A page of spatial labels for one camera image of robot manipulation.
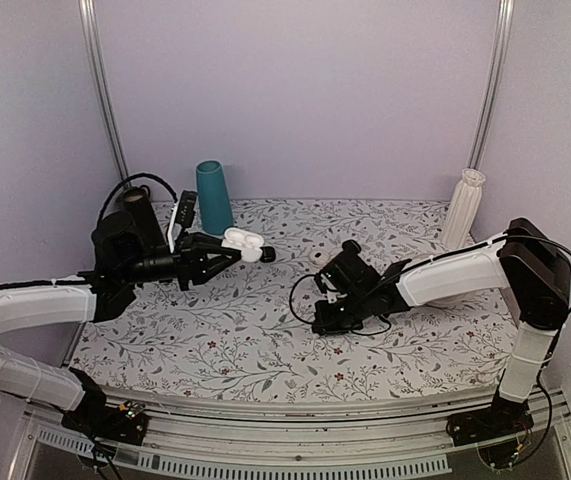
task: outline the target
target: teal vase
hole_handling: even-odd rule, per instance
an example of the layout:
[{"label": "teal vase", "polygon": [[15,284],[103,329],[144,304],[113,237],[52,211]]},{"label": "teal vase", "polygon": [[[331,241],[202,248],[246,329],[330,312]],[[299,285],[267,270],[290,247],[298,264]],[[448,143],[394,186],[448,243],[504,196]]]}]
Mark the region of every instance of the teal vase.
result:
[{"label": "teal vase", "polygon": [[205,160],[196,167],[196,189],[203,230],[223,235],[234,226],[223,166],[217,160]]}]

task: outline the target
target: ribbed white vase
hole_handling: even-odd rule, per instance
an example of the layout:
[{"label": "ribbed white vase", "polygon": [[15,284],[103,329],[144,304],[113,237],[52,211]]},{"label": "ribbed white vase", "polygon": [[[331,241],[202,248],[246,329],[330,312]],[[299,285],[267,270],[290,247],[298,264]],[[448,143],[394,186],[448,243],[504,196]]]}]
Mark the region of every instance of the ribbed white vase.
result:
[{"label": "ribbed white vase", "polygon": [[441,236],[441,242],[448,250],[465,246],[478,205],[481,203],[483,183],[485,175],[478,170],[473,168],[463,170],[463,178],[454,190]]}]

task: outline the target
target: purple wall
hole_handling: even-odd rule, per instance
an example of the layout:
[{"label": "purple wall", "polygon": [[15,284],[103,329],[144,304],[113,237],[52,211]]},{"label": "purple wall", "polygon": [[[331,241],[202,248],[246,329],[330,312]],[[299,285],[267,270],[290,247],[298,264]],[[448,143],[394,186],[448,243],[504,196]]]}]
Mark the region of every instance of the purple wall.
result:
[{"label": "purple wall", "polygon": [[97,18],[130,170],[234,197],[446,199],[498,2],[111,0]]},{"label": "purple wall", "polygon": [[[526,216],[571,248],[571,2],[516,3],[482,169],[477,238]],[[552,367],[571,408],[571,318]]]},{"label": "purple wall", "polygon": [[[0,281],[92,266],[89,233],[116,181],[77,2],[0,3]],[[10,346],[60,359],[70,328]],[[0,478],[24,404],[2,396]]]}]

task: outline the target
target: floral tablecloth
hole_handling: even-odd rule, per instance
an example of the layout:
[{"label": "floral tablecloth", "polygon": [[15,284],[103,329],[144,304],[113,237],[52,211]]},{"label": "floral tablecloth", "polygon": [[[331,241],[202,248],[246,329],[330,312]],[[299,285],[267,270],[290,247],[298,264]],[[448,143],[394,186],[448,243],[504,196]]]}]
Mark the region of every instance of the floral tablecloth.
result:
[{"label": "floral tablecloth", "polygon": [[[171,205],[155,208],[167,222]],[[287,306],[294,281],[317,270],[312,250],[333,255],[353,238],[379,271],[441,252],[447,203],[246,200],[233,208],[238,227],[276,248],[275,263],[239,263],[188,292],[176,282],[145,285],[121,318],[85,327],[71,365],[116,388],[246,402],[380,400],[496,382],[516,333],[498,291],[397,314],[391,330],[371,337],[319,337]],[[318,295],[303,282],[298,312],[311,318]],[[371,319],[363,332],[383,326]]]}]

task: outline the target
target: table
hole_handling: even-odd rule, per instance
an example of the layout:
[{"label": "table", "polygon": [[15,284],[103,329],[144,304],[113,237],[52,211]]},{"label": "table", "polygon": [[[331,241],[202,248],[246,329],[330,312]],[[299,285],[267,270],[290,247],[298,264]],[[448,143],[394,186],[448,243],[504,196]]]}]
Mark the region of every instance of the table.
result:
[{"label": "table", "polygon": [[[450,309],[394,315],[392,328],[378,336],[319,337],[288,309],[294,281],[317,271],[309,260],[314,249],[333,255],[355,239],[379,271],[442,252],[447,205],[235,201],[236,225],[262,234],[277,261],[237,264],[188,292],[176,282],[145,285],[121,318],[85,326],[71,366],[114,388],[242,402],[356,402],[493,385],[516,334],[497,290],[471,294]],[[155,205],[162,222],[170,208]],[[300,315],[312,317],[318,295],[311,281],[301,284]],[[383,326],[372,319],[363,332]]]}]

